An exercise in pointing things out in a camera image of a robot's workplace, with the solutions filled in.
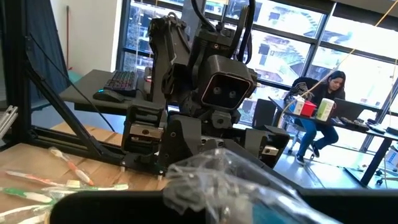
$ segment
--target black desk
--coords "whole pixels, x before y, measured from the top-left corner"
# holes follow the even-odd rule
[[[278,121],[280,116],[282,115],[282,111],[283,109],[287,106],[287,103],[285,103],[284,100],[281,99],[273,99],[271,97],[269,97],[269,99],[271,100],[271,102],[276,106],[277,108],[277,112],[274,116],[274,120],[272,121],[272,125],[273,126],[277,126],[278,125]],[[309,118],[307,116],[300,116],[297,114],[293,114],[291,112],[291,110],[287,109],[285,111],[285,114],[288,116],[292,116],[295,118],[301,118],[301,119],[308,119],[308,120],[312,120],[316,123],[321,123],[321,124],[327,124],[327,125],[332,125],[332,126],[336,126],[339,128],[344,128],[344,129],[348,129],[351,131],[357,131],[356,129],[351,129],[351,128],[347,128],[345,125],[343,124],[338,124],[338,123],[331,123],[331,122],[324,122],[324,121],[319,121],[315,118]],[[391,144],[393,141],[398,141],[398,136],[395,136],[393,134],[389,134],[389,133],[385,133],[385,134],[380,134],[377,133],[375,131],[369,130],[369,131],[363,131],[361,132],[363,134],[369,134],[375,137],[380,137],[383,138],[383,142],[381,143],[379,149],[377,150],[376,154],[374,155],[370,165],[368,166],[368,168],[366,169],[365,173],[363,174],[362,177],[358,177],[357,173],[355,171],[352,171],[351,169],[345,169],[345,171],[355,180],[358,181],[358,183],[363,186],[363,187],[367,187],[368,183],[370,182],[370,180],[372,179],[374,173],[376,172],[377,168],[379,167],[381,161],[384,159],[384,156],[386,155],[386,152],[388,151],[388,149],[390,148]]]
[[[93,99],[93,94],[99,89],[103,88],[106,81],[112,77],[111,72],[101,70],[92,70],[87,75],[82,77],[75,83],[75,86],[99,109],[101,113],[126,115],[126,111],[134,100],[144,100],[141,91],[137,91],[135,98],[126,97],[123,103],[113,103],[102,100]],[[144,79],[138,79],[137,87],[143,90]],[[75,110],[96,112],[87,100],[84,99],[75,89],[70,86],[60,94],[61,99],[64,101],[72,102],[75,104]]]

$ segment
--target gray floor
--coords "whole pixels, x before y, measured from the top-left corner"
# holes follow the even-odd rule
[[[75,111],[72,103],[67,103],[68,107],[73,111],[75,116],[85,125],[95,126],[98,128],[108,129],[109,126],[96,113],[85,111]],[[125,117],[104,114],[106,119],[111,123],[112,127],[118,133],[123,133],[123,122]],[[63,122],[61,116],[54,110],[52,106],[43,108],[40,111],[32,113],[32,124],[44,128],[51,128]],[[294,154],[298,150],[299,144],[294,147],[292,155],[287,155],[287,149],[280,157],[275,170],[286,176],[295,183],[306,188],[339,188],[339,189],[355,189],[360,186],[343,170],[344,167],[358,169],[364,164],[369,164],[372,155],[363,154],[355,151],[349,151],[340,147],[328,146],[321,150],[321,157],[310,161],[311,152],[307,151],[305,158],[306,166],[302,167],[294,161]],[[378,186],[376,177],[370,184],[370,188],[384,189],[385,184]],[[398,182],[388,181],[388,188],[398,188]]]

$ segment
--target blue jeans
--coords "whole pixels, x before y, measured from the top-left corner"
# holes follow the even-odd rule
[[[314,142],[315,147],[317,147],[318,149],[322,149],[325,146],[336,143],[338,141],[338,134],[333,126],[317,124],[307,119],[300,119],[300,121],[305,129],[305,134],[303,139],[301,140],[300,149],[298,150],[297,155],[305,155],[305,151],[315,139],[317,131],[321,131],[323,134],[323,138]]]

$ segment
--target computer mouse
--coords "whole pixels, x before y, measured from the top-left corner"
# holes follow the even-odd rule
[[[121,103],[124,100],[124,96],[122,94],[116,93],[112,90],[103,90],[100,89],[96,93],[94,93],[93,98],[96,100],[108,101]]]

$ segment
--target dark hair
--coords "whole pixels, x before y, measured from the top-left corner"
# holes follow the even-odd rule
[[[329,83],[330,80],[334,80],[336,78],[342,78],[343,79],[343,83],[341,84],[340,88],[338,90],[336,90],[336,91],[344,91],[344,87],[345,87],[345,83],[346,83],[346,74],[344,72],[342,72],[342,71],[334,71],[334,72],[332,72],[329,75],[326,83]]]

